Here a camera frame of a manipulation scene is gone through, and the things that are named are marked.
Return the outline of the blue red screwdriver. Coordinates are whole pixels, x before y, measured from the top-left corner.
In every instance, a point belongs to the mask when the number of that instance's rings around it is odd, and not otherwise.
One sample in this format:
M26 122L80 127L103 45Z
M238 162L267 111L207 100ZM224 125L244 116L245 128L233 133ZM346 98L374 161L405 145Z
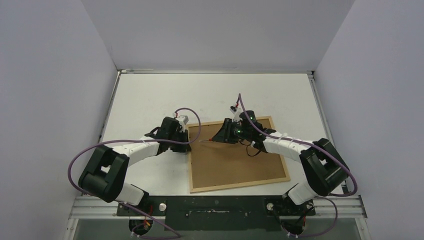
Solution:
M209 138L209 139L199 140L199 142L200 143L203 143L203 142L213 142L213 140L211 138Z

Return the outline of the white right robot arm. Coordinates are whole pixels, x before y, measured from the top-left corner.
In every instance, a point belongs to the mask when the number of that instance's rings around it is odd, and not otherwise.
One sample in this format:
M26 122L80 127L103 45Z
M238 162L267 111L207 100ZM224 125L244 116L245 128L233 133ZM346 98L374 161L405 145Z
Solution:
M211 141L225 144L248 141L259 152L278 154L301 163L306 179L290 188L282 201L284 211L290 215L315 197L329 196L349 176L346 163L328 139L290 138L263 126L252 110L240 113L238 121L225 118Z

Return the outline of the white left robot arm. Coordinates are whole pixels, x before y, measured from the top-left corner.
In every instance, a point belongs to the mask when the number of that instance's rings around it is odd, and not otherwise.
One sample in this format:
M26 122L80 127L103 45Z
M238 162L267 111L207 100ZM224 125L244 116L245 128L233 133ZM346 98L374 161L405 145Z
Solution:
M78 179L78 186L107 203L127 203L136 215L144 215L149 210L149 194L125 181L127 170L141 160L168 150L176 153L191 151L186 128L188 121L186 115L165 117L161 126L145 134L137 143L97 146Z

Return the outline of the wooden picture frame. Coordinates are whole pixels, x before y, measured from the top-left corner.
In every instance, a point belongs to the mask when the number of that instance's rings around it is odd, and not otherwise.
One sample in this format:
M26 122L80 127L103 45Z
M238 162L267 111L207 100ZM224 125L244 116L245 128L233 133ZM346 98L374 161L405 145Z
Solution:
M235 144L199 142L211 139L222 121L187 125L190 144L188 182L190 193L219 191L264 184L289 182L289 169L282 155L258 153L253 147Z

